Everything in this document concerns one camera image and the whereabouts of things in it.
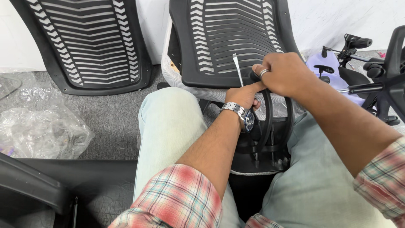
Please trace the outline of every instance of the white wall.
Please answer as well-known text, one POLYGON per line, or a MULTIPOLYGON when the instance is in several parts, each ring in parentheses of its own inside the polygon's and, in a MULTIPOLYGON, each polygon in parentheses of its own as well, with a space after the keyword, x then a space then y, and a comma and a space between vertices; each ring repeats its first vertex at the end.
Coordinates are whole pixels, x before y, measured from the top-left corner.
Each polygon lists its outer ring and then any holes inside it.
MULTIPOLYGON (((169 0, 137 0, 139 21, 154 64, 160 63, 169 0)), ((368 50, 386 49, 394 28, 405 25, 404 0, 288 0, 301 52, 322 45, 341 49, 343 35, 373 39, 368 50)), ((0 72, 45 70, 38 48, 9 0, 0 0, 0 72)))

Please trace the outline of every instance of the purple fabric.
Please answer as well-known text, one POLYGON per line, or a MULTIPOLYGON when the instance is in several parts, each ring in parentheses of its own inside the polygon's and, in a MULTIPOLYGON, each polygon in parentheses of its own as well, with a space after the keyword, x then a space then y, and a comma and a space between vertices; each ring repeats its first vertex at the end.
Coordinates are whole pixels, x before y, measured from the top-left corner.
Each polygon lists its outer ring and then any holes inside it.
MULTIPOLYGON (((311 56, 308 61, 307 61, 307 66, 308 68, 315 73, 319 77, 319 69, 315 68, 315 65, 324 65, 328 67, 332 67, 335 72, 333 74, 323 72, 322 76, 328 76, 330 78, 330 85, 334 89, 344 89, 347 88, 349 85, 343 80, 340 75, 339 75, 339 61, 337 60, 335 54, 333 52, 328 52, 328 57, 323 58, 321 52, 311 56)), ((347 97, 349 100, 352 102, 362 105, 364 103, 364 99, 359 98, 357 95, 348 95, 348 94, 343 94, 345 97, 347 97)))

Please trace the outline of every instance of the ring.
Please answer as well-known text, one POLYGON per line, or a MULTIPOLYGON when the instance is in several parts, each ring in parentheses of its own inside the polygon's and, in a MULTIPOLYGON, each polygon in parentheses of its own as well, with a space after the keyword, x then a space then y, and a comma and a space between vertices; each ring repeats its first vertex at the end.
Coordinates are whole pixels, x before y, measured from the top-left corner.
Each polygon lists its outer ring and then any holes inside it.
POLYGON ((269 71, 268 69, 264 69, 264 70, 262 70, 262 71, 260 72, 260 74, 259 74, 260 80, 262 79, 263 75, 264 75, 265 73, 267 73, 267 72, 270 72, 270 71, 269 71))

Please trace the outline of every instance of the light blue jeans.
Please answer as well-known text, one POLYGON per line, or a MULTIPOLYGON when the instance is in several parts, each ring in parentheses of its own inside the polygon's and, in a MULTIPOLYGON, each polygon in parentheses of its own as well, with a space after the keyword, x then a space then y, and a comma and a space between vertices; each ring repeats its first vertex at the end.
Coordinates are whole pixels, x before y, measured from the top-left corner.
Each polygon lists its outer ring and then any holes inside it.
MULTIPOLYGON (((134 199, 153 175, 174 164, 207 129, 197 98, 179 88, 147 95, 138 117, 142 143, 134 199)), ((296 119, 288 147, 291 167, 274 177, 262 215, 284 228, 395 227, 353 190, 353 177, 310 114, 296 119)), ((241 227, 229 185, 222 207, 220 227, 241 227)))

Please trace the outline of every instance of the silver metal watch band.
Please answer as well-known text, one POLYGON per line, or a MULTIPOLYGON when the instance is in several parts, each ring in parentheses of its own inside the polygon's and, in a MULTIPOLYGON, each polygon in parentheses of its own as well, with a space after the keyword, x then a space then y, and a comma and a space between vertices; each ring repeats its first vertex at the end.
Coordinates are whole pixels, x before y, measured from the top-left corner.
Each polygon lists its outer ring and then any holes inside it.
POLYGON ((246 113, 246 109, 244 107, 238 105, 235 102, 227 102, 227 103, 225 103, 221 108, 221 112, 222 112, 222 110, 225 110, 225 109, 234 111, 236 114, 238 114, 238 116, 240 118, 244 118, 244 115, 246 113))

